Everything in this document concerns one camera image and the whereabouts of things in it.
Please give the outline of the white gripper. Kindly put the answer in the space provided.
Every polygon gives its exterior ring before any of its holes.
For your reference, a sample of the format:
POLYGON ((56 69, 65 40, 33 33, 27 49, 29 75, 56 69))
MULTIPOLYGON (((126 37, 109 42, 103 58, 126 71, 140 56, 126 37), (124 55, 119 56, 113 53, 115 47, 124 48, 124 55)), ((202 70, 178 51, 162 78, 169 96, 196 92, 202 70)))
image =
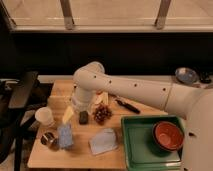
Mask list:
POLYGON ((74 115, 74 111, 76 112, 89 112, 92 108, 93 99, 95 96, 94 91, 86 90, 81 87, 76 87, 71 96, 71 106, 68 106, 63 114, 62 123, 67 124, 71 117, 74 115))

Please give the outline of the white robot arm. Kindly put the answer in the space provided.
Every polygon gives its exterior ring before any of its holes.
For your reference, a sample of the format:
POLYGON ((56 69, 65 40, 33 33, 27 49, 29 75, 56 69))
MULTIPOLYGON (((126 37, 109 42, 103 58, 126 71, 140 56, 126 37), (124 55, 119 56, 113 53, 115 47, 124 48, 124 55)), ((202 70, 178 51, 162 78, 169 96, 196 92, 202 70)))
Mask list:
POLYGON ((88 109, 96 91, 104 91, 186 119, 180 170, 213 171, 213 88, 197 88, 110 76, 100 62, 90 62, 73 74, 75 110, 88 109))

